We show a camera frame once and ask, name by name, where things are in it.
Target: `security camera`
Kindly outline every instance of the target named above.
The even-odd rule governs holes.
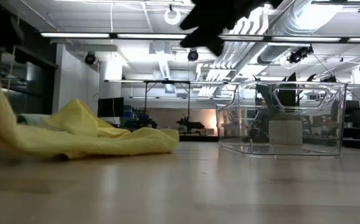
[[[195,62],[196,60],[198,60],[198,52],[197,49],[191,49],[190,52],[188,53],[188,60],[190,62]]]
[[[304,58],[307,58],[308,55],[314,53],[312,46],[310,47],[301,47],[298,50],[292,51],[291,55],[287,58],[287,61],[290,63],[299,63]]]
[[[85,57],[85,63],[88,65],[94,65],[97,63],[95,52],[87,52],[87,55]]]

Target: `transparent storage container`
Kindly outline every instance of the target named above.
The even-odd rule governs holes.
[[[217,105],[219,144],[246,154],[337,156],[345,83],[247,82]]]

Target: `yellow object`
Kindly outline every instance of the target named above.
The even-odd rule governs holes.
[[[92,155],[140,155],[173,152],[176,130],[141,128],[133,133],[113,128],[80,100],[73,100],[47,121],[62,131],[23,126],[0,87],[0,149],[35,156],[65,154],[71,159]]]

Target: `black cable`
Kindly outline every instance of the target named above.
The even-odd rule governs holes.
[[[313,54],[314,57],[317,59],[317,61],[325,68],[325,70],[327,70],[327,72],[332,75],[332,73],[328,70],[327,67],[325,67],[325,65],[321,62],[321,60],[318,59],[318,57],[317,57],[314,53],[312,53],[312,54]]]
[[[317,57],[314,53],[312,53],[312,54],[315,56],[315,58],[317,59],[317,61],[325,68],[325,70],[327,70],[327,72],[328,72],[329,74],[333,75],[333,74],[328,70],[328,68],[325,67],[325,65],[321,62],[321,60],[318,59],[318,57]],[[350,93],[360,101],[360,98],[359,98],[358,96],[356,96],[352,91],[350,91]]]

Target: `floor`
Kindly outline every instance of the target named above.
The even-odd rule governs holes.
[[[0,154],[0,224],[360,223],[360,150],[249,157],[176,153],[39,161]]]

